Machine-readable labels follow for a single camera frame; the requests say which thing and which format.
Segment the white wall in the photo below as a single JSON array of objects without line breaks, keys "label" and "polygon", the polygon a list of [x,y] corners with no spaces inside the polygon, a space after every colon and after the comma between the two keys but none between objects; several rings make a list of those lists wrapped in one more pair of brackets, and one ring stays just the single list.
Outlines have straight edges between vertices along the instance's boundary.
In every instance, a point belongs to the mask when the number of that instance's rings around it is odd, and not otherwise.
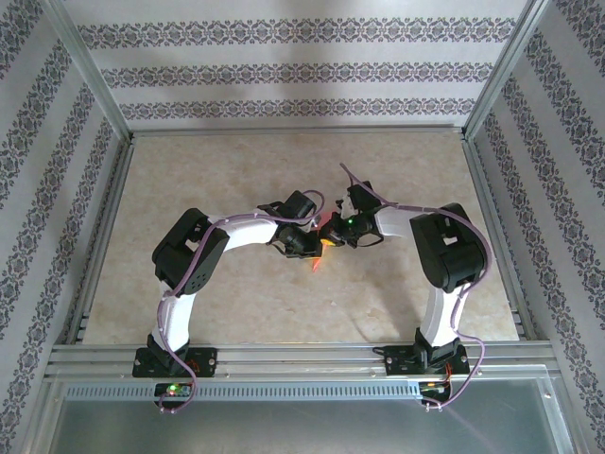
[{"label": "white wall", "polygon": [[590,452],[605,451],[604,4],[549,6],[475,139]]},{"label": "white wall", "polygon": [[118,141],[36,1],[0,1],[0,453],[21,452]]},{"label": "white wall", "polygon": [[462,126],[525,0],[66,0],[131,128]]}]

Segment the floral border pattern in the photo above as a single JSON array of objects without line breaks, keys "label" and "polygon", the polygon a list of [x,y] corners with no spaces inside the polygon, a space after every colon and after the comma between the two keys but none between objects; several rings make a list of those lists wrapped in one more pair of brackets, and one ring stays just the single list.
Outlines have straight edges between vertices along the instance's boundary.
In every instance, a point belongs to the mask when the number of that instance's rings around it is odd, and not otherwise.
[{"label": "floral border pattern", "polygon": [[484,82],[491,63],[273,63],[113,68],[101,71],[110,88],[253,83]]},{"label": "floral border pattern", "polygon": [[79,26],[90,49],[168,45],[473,42],[503,43],[514,18],[328,18]]},{"label": "floral border pattern", "polygon": [[557,111],[586,174],[590,175],[601,204],[605,206],[605,141],[540,30],[529,39],[525,55]]},{"label": "floral border pattern", "polygon": [[10,187],[19,175],[21,166],[29,154],[34,138],[48,114],[50,103],[55,98],[72,60],[61,41],[53,46],[44,62],[44,67],[36,77],[23,108],[12,122],[7,138],[0,148],[0,210],[10,195]]},{"label": "floral border pattern", "polygon": [[336,115],[469,114],[474,99],[368,98],[277,99],[261,101],[153,102],[120,104],[127,120],[167,118],[243,118]]},{"label": "floral border pattern", "polygon": [[502,96],[509,105],[517,130],[523,138],[529,158],[550,201],[550,208],[559,223],[567,250],[572,254],[578,276],[582,278],[582,285],[589,294],[588,300],[594,305],[593,310],[602,321],[601,329],[605,330],[605,270],[596,258],[595,246],[584,232],[584,223],[580,220],[576,205],[569,197],[565,181],[559,176],[557,163],[514,77],[507,80],[502,89]]},{"label": "floral border pattern", "polygon": [[43,15],[37,0],[15,0],[2,13],[0,20],[0,80],[9,71],[21,46]]},{"label": "floral border pattern", "polygon": [[531,262],[538,275],[538,281],[543,289],[544,300],[550,309],[555,329],[560,336],[565,358],[569,361],[569,368],[573,372],[579,397],[583,400],[586,415],[592,421],[591,427],[596,433],[597,445],[600,449],[605,450],[605,413],[603,412],[605,401],[603,392],[597,388],[596,374],[591,371],[592,363],[587,359],[586,346],[580,340],[581,334],[578,331],[578,325],[571,315],[571,308],[562,291],[561,282],[549,251],[544,245],[545,241],[542,238],[542,232],[527,192],[510,155],[509,144],[493,111],[488,114],[483,126],[490,139],[492,151],[500,167],[519,226],[525,236]]},{"label": "floral border pattern", "polygon": [[595,0],[557,0],[556,5],[605,77],[605,14],[601,5]]},{"label": "floral border pattern", "polygon": [[29,264],[38,250],[38,243],[42,239],[65,173],[94,104],[95,97],[84,83],[63,126],[59,141],[50,155],[31,208],[27,211],[23,230],[15,239],[6,269],[0,274],[0,340],[4,338],[4,331],[9,327],[10,313],[21,296],[21,287],[29,273]]},{"label": "floral border pattern", "polygon": [[48,336],[48,329],[55,315],[55,309],[60,299],[62,285],[69,265],[76,250],[78,236],[86,218],[88,206],[95,191],[96,180],[108,151],[113,130],[107,118],[104,118],[95,138],[95,144],[78,184],[78,191],[65,221],[65,227],[58,241],[56,255],[53,257],[51,269],[43,284],[40,301],[36,304],[36,314],[27,330],[27,340],[23,344],[23,352],[19,355],[18,366],[14,370],[14,378],[8,387],[9,398],[3,402],[4,408],[0,414],[0,451],[10,452],[11,443],[16,435],[16,429],[22,418],[22,409],[31,391],[32,381],[35,380],[40,365],[40,355]]}]

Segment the glass panel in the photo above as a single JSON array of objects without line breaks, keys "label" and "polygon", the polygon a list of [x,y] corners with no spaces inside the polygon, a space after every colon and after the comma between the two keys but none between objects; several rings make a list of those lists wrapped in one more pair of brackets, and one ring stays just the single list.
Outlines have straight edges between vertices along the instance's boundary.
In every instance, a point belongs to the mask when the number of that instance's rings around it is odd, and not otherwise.
[{"label": "glass panel", "polygon": [[477,381],[442,413],[417,401],[63,404],[52,452],[552,453],[536,380]]}]

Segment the white robotic arm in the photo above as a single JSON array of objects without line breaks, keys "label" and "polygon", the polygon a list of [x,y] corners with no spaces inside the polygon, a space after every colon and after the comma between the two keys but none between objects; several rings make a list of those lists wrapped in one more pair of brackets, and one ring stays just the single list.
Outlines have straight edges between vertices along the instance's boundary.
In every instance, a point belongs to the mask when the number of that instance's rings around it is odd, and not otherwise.
[{"label": "white robotic arm", "polygon": [[[378,232],[382,236],[412,238],[412,229],[409,222],[415,216],[417,215],[409,211],[398,210],[389,206],[378,211],[374,215],[374,219]],[[423,322],[420,325],[420,332],[430,345],[441,347],[458,337],[454,329],[452,329],[452,313],[458,296],[469,286],[470,284],[463,284],[456,287],[453,292],[446,293],[442,288],[435,288],[429,285],[428,302],[426,303]],[[462,296],[462,301],[458,307],[456,329],[458,329],[465,300],[466,294]]]},{"label": "white robotic arm", "polygon": [[[221,219],[220,217],[210,216],[209,221],[214,223]],[[221,227],[228,236],[229,240],[223,252],[228,250],[246,246],[248,244],[267,244],[275,235],[278,224],[273,220],[261,218],[248,218],[234,220],[228,222]],[[162,295],[171,287],[162,281],[160,283],[160,292]],[[181,349],[189,342],[189,319],[193,309],[193,303],[196,299],[196,294],[183,294],[180,297],[169,296],[164,302],[161,317],[163,318],[162,326],[164,328],[164,336],[168,342],[168,346],[173,352]],[[165,350],[164,342],[160,336],[159,326],[153,328],[151,332],[153,339],[158,345]]]},{"label": "white robotic arm", "polygon": [[[320,230],[310,232],[309,224],[302,226],[296,219],[305,218],[315,210],[315,204],[295,191],[285,203],[262,205],[259,206],[262,211],[256,211],[280,220],[241,218],[224,222],[220,228],[211,229],[202,251],[197,254],[189,244],[200,241],[219,218],[207,217],[195,208],[183,214],[153,253],[163,294],[168,289],[181,288],[175,296],[164,300],[159,314],[167,345],[159,326],[155,326],[147,339],[149,350],[170,374],[176,369],[167,350],[180,358],[186,356],[189,319],[196,293],[211,277],[224,252],[247,244],[279,241],[284,247],[276,248],[286,257],[319,257],[322,241],[356,248],[359,240],[368,234],[379,238],[372,244],[382,241],[385,236],[413,237],[430,284],[426,313],[416,332],[413,353],[411,358],[405,354],[403,361],[415,361],[421,370],[428,371],[439,369],[457,352],[460,356],[457,330],[465,300],[464,290],[478,279],[486,261],[485,248],[471,230],[442,214],[449,212],[468,220],[462,207],[452,203],[442,207],[439,214],[418,216],[418,213],[383,205],[359,184],[350,186],[337,204],[339,212],[333,213]],[[199,259],[189,275],[186,270],[194,256]],[[180,286],[185,275],[187,280]],[[452,323],[458,300],[458,311]]]}]

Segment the beige floor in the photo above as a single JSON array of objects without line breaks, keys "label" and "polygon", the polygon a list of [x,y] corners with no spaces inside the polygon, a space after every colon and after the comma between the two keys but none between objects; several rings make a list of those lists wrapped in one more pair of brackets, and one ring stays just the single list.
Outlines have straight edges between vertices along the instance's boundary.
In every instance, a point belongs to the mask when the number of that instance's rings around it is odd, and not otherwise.
[{"label": "beige floor", "polygon": [[[222,135],[141,138],[136,144],[85,343],[143,343],[159,299],[151,253],[184,210],[245,213],[315,188],[340,198],[344,162],[398,202],[460,202],[485,232],[453,132]],[[192,342],[411,341],[427,281],[412,239],[330,249],[318,272],[254,245],[226,253],[200,293]],[[461,330],[516,340],[497,268],[470,295]]]}]

